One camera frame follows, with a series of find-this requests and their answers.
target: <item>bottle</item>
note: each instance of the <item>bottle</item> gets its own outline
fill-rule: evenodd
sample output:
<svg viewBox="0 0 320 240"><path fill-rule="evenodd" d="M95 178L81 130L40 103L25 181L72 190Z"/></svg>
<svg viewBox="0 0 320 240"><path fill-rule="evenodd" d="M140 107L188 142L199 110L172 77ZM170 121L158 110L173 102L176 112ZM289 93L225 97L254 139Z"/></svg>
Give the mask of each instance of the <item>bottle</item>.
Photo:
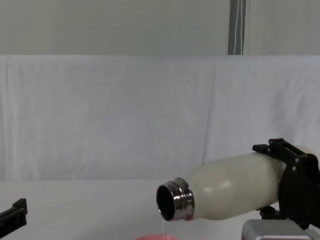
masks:
<svg viewBox="0 0 320 240"><path fill-rule="evenodd" d="M166 221L224 220L269 206L278 201L285 167L257 152L206 162L185 177L160 185L158 210Z"/></svg>

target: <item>pink bowl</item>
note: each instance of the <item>pink bowl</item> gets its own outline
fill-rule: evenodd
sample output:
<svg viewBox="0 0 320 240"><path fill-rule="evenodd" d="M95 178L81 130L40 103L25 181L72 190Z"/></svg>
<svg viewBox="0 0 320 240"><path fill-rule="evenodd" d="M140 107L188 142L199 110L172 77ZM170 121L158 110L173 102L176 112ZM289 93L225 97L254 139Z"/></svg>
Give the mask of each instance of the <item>pink bowl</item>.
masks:
<svg viewBox="0 0 320 240"><path fill-rule="evenodd" d="M163 236L163 235L147 235L137 238L136 240L178 240L178 238L173 236Z"/></svg>

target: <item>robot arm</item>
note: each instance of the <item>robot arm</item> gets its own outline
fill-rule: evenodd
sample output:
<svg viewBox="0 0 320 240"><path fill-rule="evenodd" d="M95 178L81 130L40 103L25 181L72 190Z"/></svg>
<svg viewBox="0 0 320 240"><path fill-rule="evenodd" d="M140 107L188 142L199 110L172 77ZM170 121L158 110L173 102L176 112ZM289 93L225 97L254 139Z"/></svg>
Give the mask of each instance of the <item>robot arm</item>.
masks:
<svg viewBox="0 0 320 240"><path fill-rule="evenodd" d="M320 240L320 235L292 220L251 219L242 227L241 240Z"/></svg>

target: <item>white fabric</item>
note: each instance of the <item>white fabric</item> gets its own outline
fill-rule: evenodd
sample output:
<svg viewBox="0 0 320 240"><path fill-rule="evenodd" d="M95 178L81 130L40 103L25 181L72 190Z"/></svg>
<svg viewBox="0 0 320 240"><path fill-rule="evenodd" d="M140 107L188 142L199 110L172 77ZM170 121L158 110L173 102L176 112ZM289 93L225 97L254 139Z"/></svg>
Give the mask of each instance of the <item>white fabric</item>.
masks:
<svg viewBox="0 0 320 240"><path fill-rule="evenodd" d="M201 163L213 59L1 61L1 178L171 178Z"/></svg>
<svg viewBox="0 0 320 240"><path fill-rule="evenodd" d="M170 179L278 137L320 154L317 56L0 61L1 179Z"/></svg>

